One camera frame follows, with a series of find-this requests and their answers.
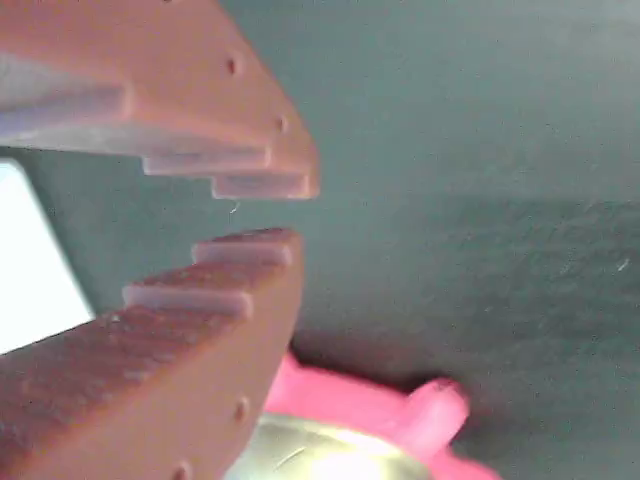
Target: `gripper jaw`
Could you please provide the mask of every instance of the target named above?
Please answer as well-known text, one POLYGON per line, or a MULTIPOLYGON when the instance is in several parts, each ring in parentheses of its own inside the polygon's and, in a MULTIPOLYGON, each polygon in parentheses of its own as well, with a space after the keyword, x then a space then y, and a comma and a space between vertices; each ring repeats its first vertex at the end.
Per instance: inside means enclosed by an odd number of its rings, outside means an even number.
POLYGON ((222 477, 293 332, 302 242, 270 229, 194 252, 123 309, 0 355, 0 480, 222 477))
POLYGON ((309 132, 214 0, 4 2, 0 144, 137 156, 218 198, 318 193, 309 132))

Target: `small hole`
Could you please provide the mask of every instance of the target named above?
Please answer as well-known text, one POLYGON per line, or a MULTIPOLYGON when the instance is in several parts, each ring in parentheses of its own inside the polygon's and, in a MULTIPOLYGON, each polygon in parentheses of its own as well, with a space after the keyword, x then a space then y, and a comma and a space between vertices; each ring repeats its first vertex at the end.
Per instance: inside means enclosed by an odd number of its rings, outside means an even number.
POLYGON ((244 422, 249 417, 249 411, 251 410, 251 404, 247 397, 240 397, 236 402, 236 409, 233 412, 233 418, 236 422, 244 422))
POLYGON ((239 75, 242 69, 242 63, 237 57, 227 58, 225 66, 227 68, 227 73, 232 77, 239 75))
POLYGON ((173 472, 171 480, 192 480, 193 475, 191 471, 191 465, 187 462, 182 462, 176 471, 173 472))
POLYGON ((289 128, 289 122, 287 121, 287 117, 281 115, 276 118, 276 128, 280 133, 285 133, 289 128))

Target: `dark gray surface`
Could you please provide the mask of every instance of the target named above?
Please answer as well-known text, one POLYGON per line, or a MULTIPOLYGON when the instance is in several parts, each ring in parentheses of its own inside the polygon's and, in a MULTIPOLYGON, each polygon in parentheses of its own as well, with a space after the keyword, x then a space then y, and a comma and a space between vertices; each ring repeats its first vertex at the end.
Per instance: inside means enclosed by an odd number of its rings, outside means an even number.
POLYGON ((640 4, 225 4, 306 117, 322 197, 229 216, 136 161, 16 152, 96 307, 195 240, 290 225, 304 359, 460 378, 459 447, 506 478, 640 476, 640 4))

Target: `white light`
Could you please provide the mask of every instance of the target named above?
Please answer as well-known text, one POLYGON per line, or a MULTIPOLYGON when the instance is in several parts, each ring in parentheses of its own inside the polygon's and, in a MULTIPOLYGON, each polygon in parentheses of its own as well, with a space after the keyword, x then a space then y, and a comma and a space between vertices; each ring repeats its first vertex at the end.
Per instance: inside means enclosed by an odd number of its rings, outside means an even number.
POLYGON ((309 471, 309 480, 385 480, 380 463, 371 456, 358 452, 333 453, 315 459, 309 471))
POLYGON ((25 173, 0 159, 0 354, 92 316, 25 173))

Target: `pink mount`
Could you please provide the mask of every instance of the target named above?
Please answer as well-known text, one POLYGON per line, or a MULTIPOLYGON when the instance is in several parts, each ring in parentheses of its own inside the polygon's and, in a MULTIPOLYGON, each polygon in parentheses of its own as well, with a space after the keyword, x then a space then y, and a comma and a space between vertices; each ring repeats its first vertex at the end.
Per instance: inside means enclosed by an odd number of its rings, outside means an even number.
POLYGON ((265 411, 295 415, 373 435, 424 464, 435 480, 499 480, 488 468, 456 457, 449 443, 469 415, 450 380, 426 383, 410 395, 327 370, 282 361, 265 411))

